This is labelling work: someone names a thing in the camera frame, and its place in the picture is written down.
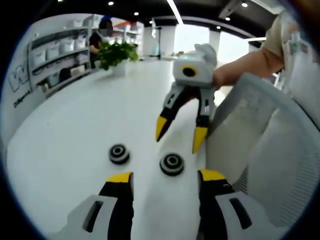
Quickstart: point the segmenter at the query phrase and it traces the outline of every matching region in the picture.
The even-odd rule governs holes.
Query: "white box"
[[[57,58],[59,56],[59,44],[53,44],[50,45],[47,49],[46,49],[46,58],[47,59],[54,59]]]
[[[80,74],[80,71],[79,71],[78,67],[72,68],[72,69],[70,70],[70,72],[71,72],[71,76],[72,76],[72,77],[77,76],[77,75]]]
[[[67,27],[69,28],[81,28],[83,26],[83,20],[80,19],[75,19],[71,20],[68,24]]]
[[[46,61],[46,50],[38,50],[33,52],[33,65],[38,66]]]
[[[81,74],[84,73],[86,70],[85,65],[78,66],[77,68]]]
[[[75,40],[75,49],[84,49],[86,48],[86,38],[78,38]]]
[[[49,86],[52,88],[53,86],[59,83],[59,73],[56,72],[52,75],[49,75],[47,80],[48,80]]]
[[[65,39],[60,44],[61,53],[70,53],[75,50],[75,41],[73,39]]]

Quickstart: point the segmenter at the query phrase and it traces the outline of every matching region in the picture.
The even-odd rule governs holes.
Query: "person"
[[[287,11],[276,17],[259,50],[217,68],[213,82],[217,87],[232,86],[244,72],[265,78],[281,69],[286,74],[284,93],[320,128],[319,57]]]
[[[98,31],[94,32],[89,38],[90,64],[91,68],[96,68],[95,61],[101,48],[103,38],[109,37],[113,33],[112,21],[109,16],[104,16],[100,23]]]

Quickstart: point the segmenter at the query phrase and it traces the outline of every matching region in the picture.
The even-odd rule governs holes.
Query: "sleeve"
[[[276,17],[271,28],[266,32],[266,40],[261,47],[263,49],[267,49],[270,52],[274,53],[282,60],[284,59],[284,51],[282,48],[282,38],[281,38],[280,16]]]
[[[99,42],[101,41],[100,36],[97,33],[94,33],[89,38],[89,46],[95,46],[96,48],[99,48]]]

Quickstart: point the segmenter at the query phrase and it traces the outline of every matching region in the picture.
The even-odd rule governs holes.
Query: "yellow fingertip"
[[[199,171],[202,175],[203,181],[214,181],[214,180],[226,179],[226,177],[218,171],[208,170],[204,168],[200,169]]]
[[[132,172],[124,172],[120,174],[115,174],[108,178],[108,183],[128,183],[130,180],[130,175]]]
[[[167,119],[165,119],[163,116],[159,116],[156,121],[156,131],[155,131],[155,140],[158,141],[160,133],[166,124]]]
[[[205,138],[208,133],[208,128],[206,127],[196,127],[194,130],[194,137],[193,137],[193,147],[192,147],[192,153],[196,153],[201,144],[205,141]]]

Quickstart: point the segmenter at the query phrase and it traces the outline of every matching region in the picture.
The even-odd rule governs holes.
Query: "ceiling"
[[[166,0],[113,0],[112,6],[108,5],[109,1],[54,0],[39,18],[68,13],[95,13],[140,21],[147,26],[152,17],[155,17],[157,26],[178,23]],[[265,7],[271,6],[275,1],[247,0],[248,7],[242,7],[242,0],[174,0],[185,24],[226,31],[243,38],[265,36],[276,17]],[[134,12],[139,12],[139,15],[134,16]],[[230,17],[230,21],[226,21],[225,17]]]

